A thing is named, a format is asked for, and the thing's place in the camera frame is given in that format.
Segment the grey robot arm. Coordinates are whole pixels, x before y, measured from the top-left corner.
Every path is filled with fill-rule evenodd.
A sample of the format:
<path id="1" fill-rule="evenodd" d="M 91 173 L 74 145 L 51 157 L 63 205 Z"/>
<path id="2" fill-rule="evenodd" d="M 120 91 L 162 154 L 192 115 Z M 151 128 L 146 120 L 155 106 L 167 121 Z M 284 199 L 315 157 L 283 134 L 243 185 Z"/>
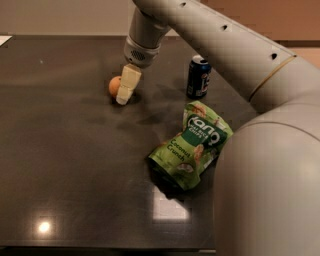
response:
<path id="1" fill-rule="evenodd" d="M 217 256 L 320 256 L 320 69 L 197 0 L 133 0 L 126 59 L 175 30 L 257 111 L 214 176 Z"/>

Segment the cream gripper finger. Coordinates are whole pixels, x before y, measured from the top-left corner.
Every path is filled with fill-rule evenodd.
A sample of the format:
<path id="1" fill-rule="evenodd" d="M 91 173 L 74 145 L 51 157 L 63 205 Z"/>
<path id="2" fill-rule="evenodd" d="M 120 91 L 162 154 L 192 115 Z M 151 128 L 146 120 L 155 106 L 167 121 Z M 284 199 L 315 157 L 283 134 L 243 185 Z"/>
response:
<path id="1" fill-rule="evenodd" d="M 120 105 L 126 105 L 131 98 L 142 76 L 139 67 L 133 64 L 127 64 L 123 67 L 120 87 L 117 92 L 116 102 Z"/>

